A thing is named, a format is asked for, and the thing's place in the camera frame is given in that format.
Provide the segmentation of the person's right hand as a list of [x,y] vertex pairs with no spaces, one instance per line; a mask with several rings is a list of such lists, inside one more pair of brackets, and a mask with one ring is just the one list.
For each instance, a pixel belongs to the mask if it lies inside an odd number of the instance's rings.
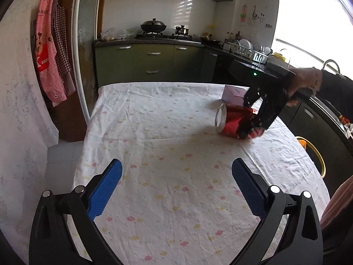
[[288,88],[288,95],[290,96],[290,100],[287,102],[286,106],[294,107],[299,102],[298,100],[292,98],[292,96],[299,90],[299,89],[307,89],[310,88],[313,93],[316,93],[320,90],[322,80],[323,80],[323,73],[321,70],[316,69],[315,67],[312,68],[294,68],[291,70],[295,73],[294,78]]

